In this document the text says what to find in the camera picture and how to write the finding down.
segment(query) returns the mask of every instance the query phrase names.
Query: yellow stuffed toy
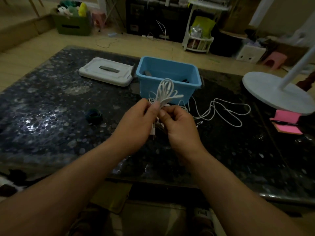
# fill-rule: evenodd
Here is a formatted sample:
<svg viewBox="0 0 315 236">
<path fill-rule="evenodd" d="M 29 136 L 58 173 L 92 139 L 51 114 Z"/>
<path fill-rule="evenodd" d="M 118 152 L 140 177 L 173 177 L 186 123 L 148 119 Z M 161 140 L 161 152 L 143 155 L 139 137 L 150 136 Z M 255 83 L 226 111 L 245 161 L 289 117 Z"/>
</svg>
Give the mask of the yellow stuffed toy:
<svg viewBox="0 0 315 236">
<path fill-rule="evenodd" d="M 79 7 L 79 16 L 86 17 L 87 11 L 88 11 L 88 7 L 86 6 L 86 4 L 84 2 L 81 3 L 81 5 Z"/>
</svg>

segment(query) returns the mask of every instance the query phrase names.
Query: white round base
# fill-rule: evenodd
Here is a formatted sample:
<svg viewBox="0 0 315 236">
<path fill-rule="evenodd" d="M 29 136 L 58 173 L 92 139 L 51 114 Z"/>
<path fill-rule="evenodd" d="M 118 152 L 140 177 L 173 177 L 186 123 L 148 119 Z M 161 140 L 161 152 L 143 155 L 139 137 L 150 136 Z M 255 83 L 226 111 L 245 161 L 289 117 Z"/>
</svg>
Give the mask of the white round base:
<svg viewBox="0 0 315 236">
<path fill-rule="evenodd" d="M 315 111 L 313 98 L 296 85 L 289 83 L 283 90 L 277 89 L 282 78 L 263 73 L 249 72 L 243 77 L 246 89 L 257 99 L 271 107 L 310 115 Z"/>
</svg>

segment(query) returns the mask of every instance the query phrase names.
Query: fingernail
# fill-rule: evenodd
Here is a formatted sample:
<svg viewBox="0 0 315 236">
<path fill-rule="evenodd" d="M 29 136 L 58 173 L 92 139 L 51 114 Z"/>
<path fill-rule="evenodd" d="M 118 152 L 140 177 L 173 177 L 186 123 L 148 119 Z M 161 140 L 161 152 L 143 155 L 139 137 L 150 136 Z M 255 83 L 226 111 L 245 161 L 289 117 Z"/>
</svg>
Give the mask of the fingernail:
<svg viewBox="0 0 315 236">
<path fill-rule="evenodd" d="M 163 118 L 163 116 L 166 114 L 166 112 L 164 110 L 160 110 L 160 117 Z"/>
<path fill-rule="evenodd" d="M 156 109 L 156 110 L 159 110 L 160 109 L 160 101 L 156 101 L 152 104 L 153 108 Z"/>
</svg>

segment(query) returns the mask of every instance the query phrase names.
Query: person's left hand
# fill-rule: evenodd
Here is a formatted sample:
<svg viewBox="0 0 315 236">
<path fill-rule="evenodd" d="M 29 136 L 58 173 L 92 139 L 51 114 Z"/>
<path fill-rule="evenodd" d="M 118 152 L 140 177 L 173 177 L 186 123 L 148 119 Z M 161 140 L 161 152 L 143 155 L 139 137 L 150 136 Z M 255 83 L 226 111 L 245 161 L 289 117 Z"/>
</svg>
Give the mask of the person's left hand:
<svg viewBox="0 0 315 236">
<path fill-rule="evenodd" d="M 135 153 L 144 145 L 159 110 L 159 101 L 151 104 L 143 98 L 124 114 L 110 137 L 124 155 Z"/>
</svg>

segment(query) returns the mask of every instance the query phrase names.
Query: pink stool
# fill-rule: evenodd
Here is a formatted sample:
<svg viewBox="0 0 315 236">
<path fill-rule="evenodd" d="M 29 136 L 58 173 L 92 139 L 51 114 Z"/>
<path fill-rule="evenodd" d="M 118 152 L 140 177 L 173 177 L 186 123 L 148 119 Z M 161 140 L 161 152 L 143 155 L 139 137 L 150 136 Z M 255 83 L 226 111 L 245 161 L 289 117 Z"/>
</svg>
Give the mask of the pink stool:
<svg viewBox="0 0 315 236">
<path fill-rule="evenodd" d="M 279 69 L 288 57 L 280 52 L 272 52 L 262 64 L 271 66 L 272 70 Z"/>
<path fill-rule="evenodd" d="M 96 22 L 96 24 L 100 27 L 100 29 L 104 28 L 106 15 L 100 11 L 92 11 L 92 20 Z"/>
</svg>

